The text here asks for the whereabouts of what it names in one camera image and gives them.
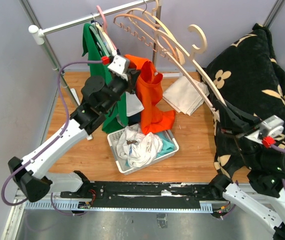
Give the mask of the teal t shirt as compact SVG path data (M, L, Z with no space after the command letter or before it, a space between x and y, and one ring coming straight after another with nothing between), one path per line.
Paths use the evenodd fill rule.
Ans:
M150 164L154 159L174 149L161 133L152 132L144 135L137 133L127 138L123 145L124 156L131 168L140 168Z

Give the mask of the white and pink shirt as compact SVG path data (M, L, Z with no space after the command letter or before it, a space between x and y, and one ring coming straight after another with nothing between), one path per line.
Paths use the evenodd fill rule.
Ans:
M162 148L162 139L152 132L145 135L138 124L124 128L116 144L116 153L131 168L142 168L155 160Z

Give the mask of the beige hanger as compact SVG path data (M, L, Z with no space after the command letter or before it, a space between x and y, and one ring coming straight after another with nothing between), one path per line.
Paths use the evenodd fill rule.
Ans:
M191 46L191 52L188 52L187 50L184 49L184 47L174 38L169 36L167 33L165 33L162 30L156 30L154 32L154 41L158 48L165 53L166 57L173 62L173 64L180 70L180 72L188 79L188 81L192 84L192 86L197 90L197 92L201 95L202 99L206 103L206 105L209 107L210 111L212 112L213 116L216 117L217 121L220 121L220 114L219 110L214 107L212 102L208 99L208 97L205 95L205 93L201 90L201 88L193 81L193 78L191 75L188 73L187 70L176 60L173 55L160 43L159 37L164 37L166 40L168 40L170 43L174 45L185 57L185 59L188 59L197 72L202 76L202 78L205 80L211 91L214 93L215 97L217 100L219 100L223 105L227 105L225 100L223 99L222 95L220 94L219 90L213 83L213 81L210 79L210 77L207 75L205 70L197 63L195 60L195 55L196 54L202 54L207 50L208 43L207 39L205 36L205 33L203 30L196 24L191 24L188 26L188 31L192 33L196 33L201 40L201 47L196 46L193 44Z

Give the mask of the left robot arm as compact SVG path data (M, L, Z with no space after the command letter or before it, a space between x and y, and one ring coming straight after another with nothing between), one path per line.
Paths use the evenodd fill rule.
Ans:
M46 142L22 159L8 161L13 181L31 202L47 194L71 192L79 198L89 194L87 177L79 170L71 173L51 173L49 169L70 148L91 135L106 120L125 92L132 92L140 75L139 70L129 69L124 77L113 73L110 83L102 76L90 76L81 89L81 104L67 116L60 130Z

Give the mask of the cream hanger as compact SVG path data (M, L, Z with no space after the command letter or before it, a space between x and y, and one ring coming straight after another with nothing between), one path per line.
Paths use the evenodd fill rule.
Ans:
M151 12L139 7L131 8L128 12L123 14L123 17L127 18L134 26L134 30L131 30L130 27L121 25L125 31L136 37L147 47L152 48L152 62L154 64L157 62L157 55L160 55L163 58L166 57L165 53L162 50L159 50L159 47L157 46L154 33L157 30L163 30L169 37L175 39L172 32L160 20L161 8L162 6L159 0L156 1L155 8L153 8Z

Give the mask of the orange t shirt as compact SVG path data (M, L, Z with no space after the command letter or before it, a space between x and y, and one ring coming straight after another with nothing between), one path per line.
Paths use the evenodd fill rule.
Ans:
M136 81L136 95L144 107L140 114L142 133L155 134L172 129L176 112L174 110L162 111L157 107L163 98L163 74L159 73L152 61L147 58L130 54L126 54L125 57L129 59L131 68L140 71Z

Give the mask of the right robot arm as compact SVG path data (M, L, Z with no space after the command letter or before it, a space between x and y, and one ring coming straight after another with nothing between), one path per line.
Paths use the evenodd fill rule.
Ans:
M268 208L244 192L223 173L209 183L209 195L222 198L254 217L275 240L285 240L285 149L275 145L284 129L276 115L265 120L217 100L221 132L234 139L244 165L250 170L250 186L272 206Z

